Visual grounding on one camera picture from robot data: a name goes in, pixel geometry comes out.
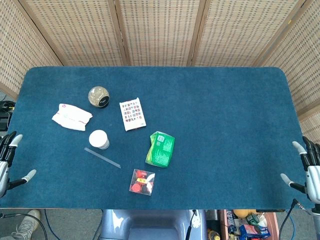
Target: sneaker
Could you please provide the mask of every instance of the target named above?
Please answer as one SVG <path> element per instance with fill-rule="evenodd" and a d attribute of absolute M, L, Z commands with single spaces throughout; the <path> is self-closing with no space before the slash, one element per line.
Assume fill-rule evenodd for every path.
<path fill-rule="evenodd" d="M 40 220 L 41 214 L 39 210 L 33 209 L 29 211 L 28 214 Z M 37 220 L 30 216 L 25 216 L 19 228 L 17 225 L 15 228 L 16 232 L 11 233 L 11 236 L 15 239 L 30 240 L 32 233 L 34 232 L 34 230 L 36 230 L 38 225 L 39 223 Z"/>

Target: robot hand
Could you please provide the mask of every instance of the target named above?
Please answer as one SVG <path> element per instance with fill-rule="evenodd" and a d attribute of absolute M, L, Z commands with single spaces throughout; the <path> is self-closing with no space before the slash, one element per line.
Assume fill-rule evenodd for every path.
<path fill-rule="evenodd" d="M 10 182 L 10 167 L 12 166 L 18 143 L 22 139 L 21 134 L 17 136 L 16 134 L 17 132 L 14 131 L 11 134 L 5 135 L 0 139 L 0 198 L 2 198 L 6 194 L 7 190 L 13 189 L 17 186 L 29 182 L 37 172 L 34 169 L 30 171 L 26 176 Z"/>
<path fill-rule="evenodd" d="M 296 141 L 293 141 L 292 144 L 301 157 L 305 171 L 305 186 L 291 181 L 284 173 L 281 173 L 281 177 L 289 187 L 307 194 L 313 203 L 320 204 L 320 145 L 314 144 L 305 136 L 302 139 L 307 151 Z"/>

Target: green package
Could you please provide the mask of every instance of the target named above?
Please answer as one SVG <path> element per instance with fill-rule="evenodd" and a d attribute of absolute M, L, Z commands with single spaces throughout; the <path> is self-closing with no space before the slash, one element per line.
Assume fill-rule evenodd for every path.
<path fill-rule="evenodd" d="M 161 168 L 168 167 L 174 150 L 175 138 L 166 133 L 156 131 L 150 136 L 151 147 L 145 162 Z"/>

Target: white cup lid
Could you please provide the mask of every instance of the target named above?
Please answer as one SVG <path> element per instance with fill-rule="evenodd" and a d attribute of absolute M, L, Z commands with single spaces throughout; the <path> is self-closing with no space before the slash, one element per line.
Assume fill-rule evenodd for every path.
<path fill-rule="evenodd" d="M 102 147 L 106 144 L 107 140 L 107 134 L 102 130 L 95 130 L 89 136 L 89 143 L 95 148 Z"/>

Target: robotic arm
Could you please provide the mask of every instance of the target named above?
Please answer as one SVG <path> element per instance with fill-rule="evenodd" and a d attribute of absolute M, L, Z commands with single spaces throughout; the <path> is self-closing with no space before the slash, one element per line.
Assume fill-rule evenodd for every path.
<path fill-rule="evenodd" d="M 10 181 L 10 167 L 12 166 L 15 157 L 16 148 L 22 139 L 22 134 L 17 136 L 16 134 L 17 132 L 14 131 L 0 139 L 0 198 L 6 194 L 7 190 L 29 182 L 37 172 L 34 169 L 26 176 Z"/>
<path fill-rule="evenodd" d="M 281 173 L 281 178 L 289 187 L 306 194 L 307 198 L 315 203 L 312 208 L 312 216 L 317 240 L 320 240 L 320 145 L 314 144 L 305 136 L 302 139 L 306 150 L 296 141 L 293 141 L 292 144 L 299 152 L 302 161 L 305 184 L 301 185 L 291 181 L 284 173 Z"/>

